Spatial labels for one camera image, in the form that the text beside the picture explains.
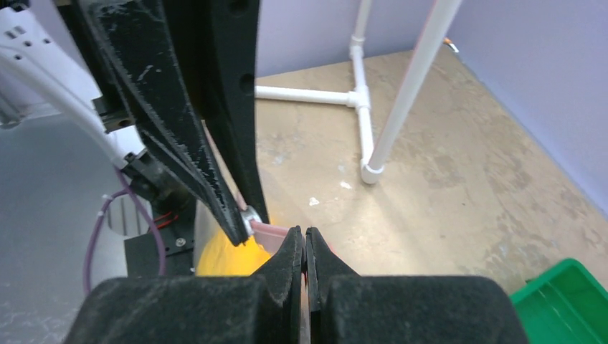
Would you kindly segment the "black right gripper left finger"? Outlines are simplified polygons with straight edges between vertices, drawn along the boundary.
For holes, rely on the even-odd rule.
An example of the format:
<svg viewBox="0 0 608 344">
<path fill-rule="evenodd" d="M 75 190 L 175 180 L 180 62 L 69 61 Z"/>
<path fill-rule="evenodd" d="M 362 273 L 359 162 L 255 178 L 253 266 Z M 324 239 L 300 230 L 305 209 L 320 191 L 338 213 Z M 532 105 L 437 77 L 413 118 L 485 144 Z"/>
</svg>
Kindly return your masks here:
<svg viewBox="0 0 608 344">
<path fill-rule="evenodd" d="M 303 236 L 248 277 L 120 277 L 85 299 L 67 343 L 298 343 Z"/>
</svg>

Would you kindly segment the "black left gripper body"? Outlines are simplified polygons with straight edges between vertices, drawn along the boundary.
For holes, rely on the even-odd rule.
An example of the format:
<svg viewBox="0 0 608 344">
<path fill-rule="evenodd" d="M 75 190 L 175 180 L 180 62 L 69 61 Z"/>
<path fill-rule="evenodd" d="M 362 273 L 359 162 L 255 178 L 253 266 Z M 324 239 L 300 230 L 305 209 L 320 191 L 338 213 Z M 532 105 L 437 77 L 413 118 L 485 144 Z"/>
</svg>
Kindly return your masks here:
<svg viewBox="0 0 608 344">
<path fill-rule="evenodd" d="M 92 103 L 101 119 L 106 133 L 111 133 L 133 124 L 123 104 L 113 73 L 108 69 L 101 50 L 87 27 L 76 1 L 56 1 L 63 22 L 98 86 L 101 95 L 94 97 Z"/>
</svg>

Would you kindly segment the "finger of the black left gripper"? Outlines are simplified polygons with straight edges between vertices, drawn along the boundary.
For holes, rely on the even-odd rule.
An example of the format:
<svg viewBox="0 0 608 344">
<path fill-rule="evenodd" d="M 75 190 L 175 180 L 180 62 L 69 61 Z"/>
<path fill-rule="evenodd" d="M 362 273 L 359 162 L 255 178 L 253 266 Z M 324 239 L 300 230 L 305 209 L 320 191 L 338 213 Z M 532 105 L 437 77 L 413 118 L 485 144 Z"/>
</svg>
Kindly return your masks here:
<svg viewBox="0 0 608 344">
<path fill-rule="evenodd" d="M 249 233 L 191 103 L 162 1 L 79 1 L 150 154 L 202 201 L 230 242 Z"/>
<path fill-rule="evenodd" d="M 260 3 L 164 1 L 163 9 L 191 104 L 244 201 L 268 221 L 255 127 Z"/>
</svg>

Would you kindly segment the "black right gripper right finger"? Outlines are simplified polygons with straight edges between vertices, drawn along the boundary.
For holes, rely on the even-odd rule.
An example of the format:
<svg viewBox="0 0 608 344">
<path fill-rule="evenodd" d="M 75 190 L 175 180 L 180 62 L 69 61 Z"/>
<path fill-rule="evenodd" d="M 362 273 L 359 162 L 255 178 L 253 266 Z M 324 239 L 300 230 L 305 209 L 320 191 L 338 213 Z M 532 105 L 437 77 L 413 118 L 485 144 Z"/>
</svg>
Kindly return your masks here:
<svg viewBox="0 0 608 344">
<path fill-rule="evenodd" d="M 503 288 L 475 275 L 362 276 L 305 234 L 313 343 L 528 343 Z"/>
</svg>

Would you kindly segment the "yellow toy bell pepper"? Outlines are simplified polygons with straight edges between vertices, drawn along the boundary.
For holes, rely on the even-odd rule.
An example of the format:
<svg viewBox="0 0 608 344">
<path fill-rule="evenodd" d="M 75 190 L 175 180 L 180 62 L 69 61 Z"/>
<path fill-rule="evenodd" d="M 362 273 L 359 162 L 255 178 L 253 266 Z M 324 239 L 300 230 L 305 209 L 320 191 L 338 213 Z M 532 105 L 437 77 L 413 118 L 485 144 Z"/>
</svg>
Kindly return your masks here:
<svg viewBox="0 0 608 344">
<path fill-rule="evenodd" d="M 253 236 L 233 246 L 220 229 L 206 244 L 195 268 L 196 276 L 249 276 L 271 257 Z"/>
</svg>

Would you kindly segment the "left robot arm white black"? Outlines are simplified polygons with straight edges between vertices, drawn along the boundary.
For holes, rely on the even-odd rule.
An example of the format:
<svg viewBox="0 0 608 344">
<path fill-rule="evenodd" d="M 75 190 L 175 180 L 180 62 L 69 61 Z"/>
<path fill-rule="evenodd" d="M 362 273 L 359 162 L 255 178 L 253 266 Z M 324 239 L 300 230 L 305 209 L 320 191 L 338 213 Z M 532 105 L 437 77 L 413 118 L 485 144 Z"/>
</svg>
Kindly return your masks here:
<svg viewBox="0 0 608 344">
<path fill-rule="evenodd" d="M 116 167 L 126 120 L 148 153 L 205 204 L 231 243 L 268 220 L 256 159 L 258 1 L 58 1 L 85 64 L 39 25 L 31 1 L 1 3 L 1 68 L 69 115 Z"/>
</svg>

